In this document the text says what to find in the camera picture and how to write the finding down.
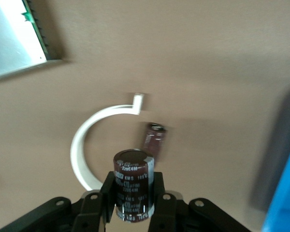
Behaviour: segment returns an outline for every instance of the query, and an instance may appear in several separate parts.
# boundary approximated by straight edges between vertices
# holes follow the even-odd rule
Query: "beige tabletop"
[[[290,0],[33,0],[64,62],[0,80],[0,228],[85,189],[70,163],[79,126],[145,93],[139,116],[94,125],[86,159],[103,181],[138,148],[144,122],[169,133],[156,171],[186,202],[205,197],[252,231],[251,203],[279,104],[290,89]],[[113,216],[108,232],[147,231]]]

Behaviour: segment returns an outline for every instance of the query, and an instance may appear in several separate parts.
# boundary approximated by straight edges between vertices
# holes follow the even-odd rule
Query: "screw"
[[[169,199],[171,199],[171,196],[169,194],[164,194],[163,195],[163,199],[164,200],[169,200]]]
[[[197,207],[203,207],[203,206],[204,206],[204,203],[203,203],[202,201],[200,201],[200,200],[196,200],[196,201],[195,201],[195,205],[196,205]]]
[[[92,199],[92,200],[95,200],[97,198],[98,198],[98,195],[97,194],[93,194],[93,195],[90,196],[90,199]]]
[[[59,205],[63,205],[64,204],[64,201],[58,201],[56,202],[56,205],[59,206]]]

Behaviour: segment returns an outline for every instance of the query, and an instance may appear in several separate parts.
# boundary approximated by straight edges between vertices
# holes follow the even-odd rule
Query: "capacitor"
[[[146,126],[143,150],[153,154],[155,160],[158,160],[166,132],[166,128],[161,124],[150,122]]]
[[[154,213],[154,158],[145,151],[130,149],[114,157],[116,214],[126,222],[139,222]]]

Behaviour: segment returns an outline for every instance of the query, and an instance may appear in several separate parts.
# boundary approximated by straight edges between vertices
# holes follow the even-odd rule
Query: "white ring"
[[[103,118],[119,115],[131,114],[139,115],[142,108],[144,94],[135,94],[132,105],[115,105],[98,111],[91,116],[77,130],[71,144],[71,164],[78,181],[87,191],[101,189],[102,182],[88,168],[84,156],[84,140],[89,128]]]

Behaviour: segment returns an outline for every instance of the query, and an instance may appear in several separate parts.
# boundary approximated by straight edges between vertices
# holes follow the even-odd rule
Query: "small capacitor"
[[[130,149],[114,157],[116,177],[116,214],[123,221],[139,222],[154,213],[154,158],[151,154]]]
[[[143,143],[143,149],[153,154],[155,160],[158,160],[166,132],[167,130],[161,124],[150,122],[146,126],[146,136]]]

